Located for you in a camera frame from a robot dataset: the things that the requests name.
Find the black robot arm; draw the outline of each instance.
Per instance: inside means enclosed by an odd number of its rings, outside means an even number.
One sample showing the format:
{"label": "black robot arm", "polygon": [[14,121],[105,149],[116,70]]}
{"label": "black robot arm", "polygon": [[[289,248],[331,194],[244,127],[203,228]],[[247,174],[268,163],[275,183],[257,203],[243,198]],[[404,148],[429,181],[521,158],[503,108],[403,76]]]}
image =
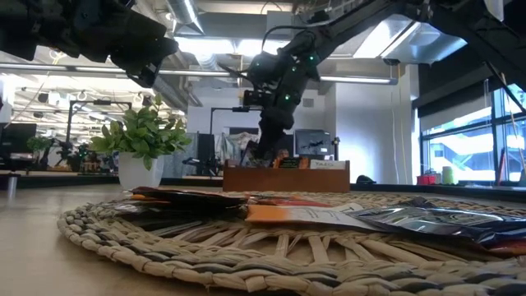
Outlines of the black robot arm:
{"label": "black robot arm", "polygon": [[135,0],[0,0],[0,50],[33,60],[37,45],[112,62],[150,88],[177,51],[166,27],[134,12]]}
{"label": "black robot arm", "polygon": [[263,107],[259,156],[272,149],[284,130],[292,128],[293,112],[308,80],[320,80],[316,66],[338,46],[393,14],[429,23],[464,39],[490,67],[495,66],[526,89],[526,43],[496,19],[484,1],[366,0],[336,20],[303,27],[277,55],[264,52],[254,57],[242,77],[254,85],[254,91],[245,92],[244,104]]}

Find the white plant pot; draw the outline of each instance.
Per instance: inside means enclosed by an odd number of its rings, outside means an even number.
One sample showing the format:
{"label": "white plant pot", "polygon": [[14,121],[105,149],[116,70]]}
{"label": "white plant pot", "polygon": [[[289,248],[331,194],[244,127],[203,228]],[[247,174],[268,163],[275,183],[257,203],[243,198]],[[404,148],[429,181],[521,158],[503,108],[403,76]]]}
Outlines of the white plant pot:
{"label": "white plant pot", "polygon": [[147,170],[142,158],[134,159],[131,152],[118,154],[118,180],[125,190],[139,186],[158,187],[163,177],[164,160],[160,156],[152,160],[151,170]]}

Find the computer monitor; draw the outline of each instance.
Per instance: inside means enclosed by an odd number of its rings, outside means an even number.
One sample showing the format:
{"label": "computer monitor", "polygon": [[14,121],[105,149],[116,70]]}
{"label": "computer monitor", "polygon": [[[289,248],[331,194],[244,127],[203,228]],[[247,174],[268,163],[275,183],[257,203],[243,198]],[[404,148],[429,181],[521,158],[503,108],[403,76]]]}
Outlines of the computer monitor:
{"label": "computer monitor", "polygon": [[27,141],[36,135],[36,124],[34,123],[13,123],[6,127],[0,127],[0,150],[2,155],[29,155],[32,157],[33,151],[27,146]]}
{"label": "computer monitor", "polygon": [[324,130],[296,130],[294,148],[296,155],[324,159],[325,155],[330,155],[330,133]]}

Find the black packet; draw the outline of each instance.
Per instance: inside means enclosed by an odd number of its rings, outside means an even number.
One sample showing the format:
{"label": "black packet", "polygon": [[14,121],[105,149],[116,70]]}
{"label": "black packet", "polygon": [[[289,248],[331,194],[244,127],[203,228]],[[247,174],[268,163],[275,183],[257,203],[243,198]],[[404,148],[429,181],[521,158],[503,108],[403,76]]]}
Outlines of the black packet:
{"label": "black packet", "polygon": [[396,206],[348,213],[390,232],[469,238],[483,246],[526,237],[526,219],[435,207],[424,198]]}
{"label": "black packet", "polygon": [[169,205],[179,210],[192,210],[195,212],[217,211],[231,207],[244,206],[247,197],[231,197],[219,192],[199,192],[192,190],[158,189],[151,187],[137,187],[131,190],[133,194],[154,198],[160,201],[169,201]]}

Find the wooden table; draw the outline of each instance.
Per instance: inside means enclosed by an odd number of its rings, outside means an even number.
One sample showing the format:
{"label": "wooden table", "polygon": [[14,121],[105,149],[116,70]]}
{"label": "wooden table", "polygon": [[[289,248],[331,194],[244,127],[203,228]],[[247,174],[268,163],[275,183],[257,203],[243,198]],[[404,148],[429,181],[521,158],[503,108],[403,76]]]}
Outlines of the wooden table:
{"label": "wooden table", "polygon": [[56,221],[64,211],[87,202],[124,198],[120,191],[118,185],[30,189],[19,190],[12,199],[0,192],[0,295],[241,294],[224,289],[208,292],[198,284],[140,274],[74,245],[58,232]]}

